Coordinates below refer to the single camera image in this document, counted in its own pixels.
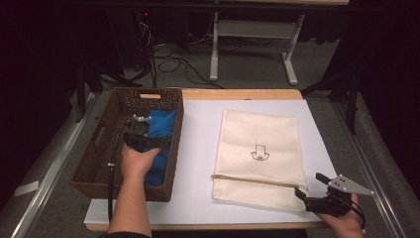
human hand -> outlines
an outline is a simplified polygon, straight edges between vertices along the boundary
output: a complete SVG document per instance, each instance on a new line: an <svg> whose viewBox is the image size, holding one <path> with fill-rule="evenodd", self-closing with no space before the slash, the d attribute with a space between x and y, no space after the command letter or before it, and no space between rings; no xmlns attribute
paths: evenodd
<svg viewBox="0 0 420 238"><path fill-rule="evenodd" d="M123 149L121 150L121 173L124 179L143 179L151 168L155 156L159 152L159 148L153 148L147 152L140 153L124 144Z"/></svg>
<svg viewBox="0 0 420 238"><path fill-rule="evenodd" d="M358 204L358 197L355 194L352 194L352 201L355 204ZM333 229L334 234L338 238L359 238L364 237L362 228L361 228L361 218L352 210L347 212L347 214L339 217L335 217L329 214L315 213L319 218L325 221L331 229Z"/></svg>

brown basket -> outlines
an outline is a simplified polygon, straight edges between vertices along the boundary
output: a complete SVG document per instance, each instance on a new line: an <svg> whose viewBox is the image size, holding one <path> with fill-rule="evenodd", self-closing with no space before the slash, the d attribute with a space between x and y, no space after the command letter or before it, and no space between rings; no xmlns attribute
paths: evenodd
<svg viewBox="0 0 420 238"><path fill-rule="evenodd" d="M176 109L177 113L163 185L146 186L146 200L170 201L183 117L182 91L180 89L114 88L70 184L90 198L107 198L108 163L119 128L131 119L133 114L146 117L154 109ZM122 141L120 139L116 153L114 197L118 196L123 180L120 169Z"/></svg>

blue cloth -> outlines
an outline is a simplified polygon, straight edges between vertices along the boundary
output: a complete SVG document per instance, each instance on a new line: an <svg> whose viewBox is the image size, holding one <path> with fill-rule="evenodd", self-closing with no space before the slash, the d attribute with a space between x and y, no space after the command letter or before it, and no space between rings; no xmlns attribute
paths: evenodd
<svg viewBox="0 0 420 238"><path fill-rule="evenodd" d="M162 111L152 110L152 117L149 121L149 136L151 138L172 137L175 126L176 110ZM167 160L169 158L169 146L161 149L155 157L154 163L145 178L145 185L160 186L163 185L164 174L166 171Z"/></svg>

